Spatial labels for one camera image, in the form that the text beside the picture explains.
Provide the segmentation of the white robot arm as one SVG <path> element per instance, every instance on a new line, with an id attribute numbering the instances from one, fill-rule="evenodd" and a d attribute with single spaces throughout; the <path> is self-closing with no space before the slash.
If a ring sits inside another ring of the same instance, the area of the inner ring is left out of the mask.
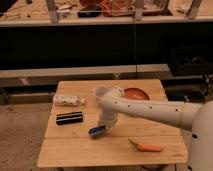
<path id="1" fill-rule="evenodd" d="M 91 137 L 110 130 L 119 113 L 179 127 L 191 132 L 187 171 L 213 171 L 213 101 L 133 100 L 125 98 L 120 87 L 98 87 L 94 95 L 102 111 L 97 127 L 89 130 Z"/>

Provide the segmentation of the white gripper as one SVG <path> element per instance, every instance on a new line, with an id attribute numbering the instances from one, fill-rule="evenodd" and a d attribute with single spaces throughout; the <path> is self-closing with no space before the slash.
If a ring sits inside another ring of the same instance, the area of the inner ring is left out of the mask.
<path id="1" fill-rule="evenodd" d="M 118 114 L 114 111 L 103 109 L 99 115 L 98 127 L 91 128 L 88 132 L 90 137 L 101 135 L 106 131 L 109 131 L 118 120 Z"/>

